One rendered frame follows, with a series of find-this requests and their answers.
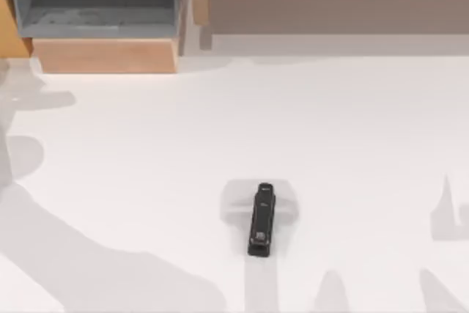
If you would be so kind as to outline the black stapler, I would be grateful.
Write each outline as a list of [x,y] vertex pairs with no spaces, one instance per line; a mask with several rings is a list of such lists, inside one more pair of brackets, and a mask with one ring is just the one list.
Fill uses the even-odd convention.
[[260,183],[254,196],[248,254],[252,257],[269,257],[272,243],[276,195],[270,183]]

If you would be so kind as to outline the pale wooden drawer front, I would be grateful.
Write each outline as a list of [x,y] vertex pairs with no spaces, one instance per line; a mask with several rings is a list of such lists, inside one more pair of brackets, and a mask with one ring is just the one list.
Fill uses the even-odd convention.
[[33,39],[44,73],[175,73],[178,39]]

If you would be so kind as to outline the wooden cupboard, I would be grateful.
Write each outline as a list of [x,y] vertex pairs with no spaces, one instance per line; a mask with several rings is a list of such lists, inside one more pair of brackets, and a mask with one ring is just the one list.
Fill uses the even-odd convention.
[[13,0],[0,0],[0,59],[25,59],[32,51],[32,39],[18,34]]

